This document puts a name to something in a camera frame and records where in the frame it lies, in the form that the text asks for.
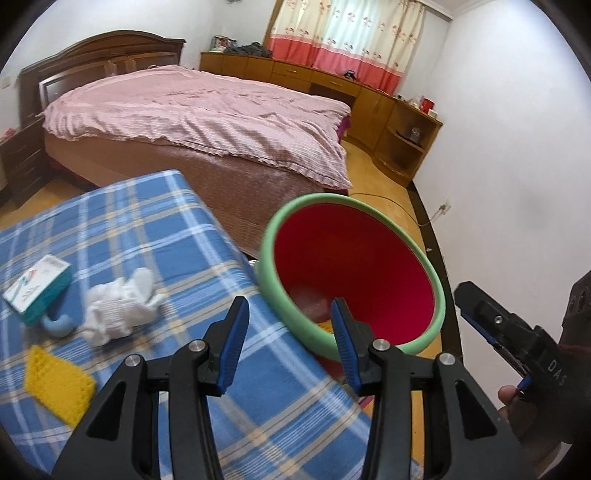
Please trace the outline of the person's right hand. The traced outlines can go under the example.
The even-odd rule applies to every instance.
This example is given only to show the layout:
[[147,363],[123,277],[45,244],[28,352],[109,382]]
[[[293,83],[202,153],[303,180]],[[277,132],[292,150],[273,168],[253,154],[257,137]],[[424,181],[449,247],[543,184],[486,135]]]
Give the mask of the person's right hand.
[[499,389],[498,398],[503,407],[499,410],[500,415],[509,423],[513,433],[521,443],[527,436],[537,416],[536,407],[526,402],[521,391],[515,386],[506,385]]

